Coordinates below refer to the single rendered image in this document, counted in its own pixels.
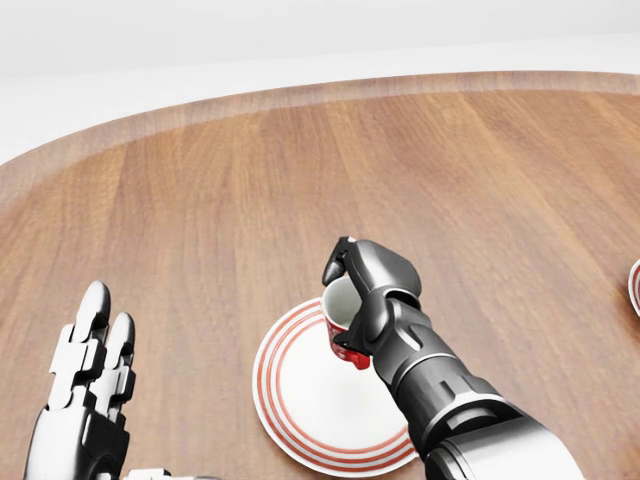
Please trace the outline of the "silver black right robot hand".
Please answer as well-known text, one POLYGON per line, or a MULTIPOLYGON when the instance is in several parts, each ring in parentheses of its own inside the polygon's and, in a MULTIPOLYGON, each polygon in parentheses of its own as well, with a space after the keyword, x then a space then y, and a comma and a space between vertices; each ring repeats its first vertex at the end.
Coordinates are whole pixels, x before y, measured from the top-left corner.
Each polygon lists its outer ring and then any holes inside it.
POLYGON ((421 310, 421 280, 407 259, 371 240, 341 237, 322 283, 329 286, 343 275, 349 276, 361 305, 348 330, 332 341, 370 357, 391 394, 418 363, 453 354, 421 310))

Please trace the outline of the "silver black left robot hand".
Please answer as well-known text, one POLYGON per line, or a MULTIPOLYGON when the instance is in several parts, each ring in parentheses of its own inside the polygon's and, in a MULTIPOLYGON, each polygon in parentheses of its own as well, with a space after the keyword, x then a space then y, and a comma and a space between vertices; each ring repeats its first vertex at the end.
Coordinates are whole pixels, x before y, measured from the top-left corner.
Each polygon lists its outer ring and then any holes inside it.
POLYGON ((131 400, 136 380, 135 324, 126 312, 110 323, 110 309, 107 286, 94 281, 75 322, 62 328, 24 480, 171 480, 163 468, 121 474, 130 441, 121 408, 131 400))

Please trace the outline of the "red mug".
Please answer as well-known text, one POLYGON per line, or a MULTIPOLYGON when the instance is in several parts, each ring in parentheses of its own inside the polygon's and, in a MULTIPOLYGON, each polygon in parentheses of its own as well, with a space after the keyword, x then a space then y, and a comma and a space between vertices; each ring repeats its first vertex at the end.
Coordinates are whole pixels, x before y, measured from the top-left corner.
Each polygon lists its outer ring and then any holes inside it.
POLYGON ((359 311, 361 298, 348 276, 329 284, 320 299, 320 307, 329 335, 330 348, 340 360, 351 363, 358 370, 370 367, 370 358, 334 342, 334 337, 349 330, 359 311))

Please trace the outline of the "white plate with red rings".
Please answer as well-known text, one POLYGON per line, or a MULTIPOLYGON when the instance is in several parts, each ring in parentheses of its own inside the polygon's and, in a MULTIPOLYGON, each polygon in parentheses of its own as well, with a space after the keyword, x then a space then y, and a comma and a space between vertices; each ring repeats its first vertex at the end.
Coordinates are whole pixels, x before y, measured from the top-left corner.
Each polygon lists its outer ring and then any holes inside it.
POLYGON ((636 315, 640 317, 640 259, 635 261, 629 271, 628 294, 636 315))
POLYGON ((317 472, 372 477, 418 457, 407 422, 375 370, 358 370, 331 350, 317 298, 289 310, 265 335, 252 395, 271 439, 317 472))

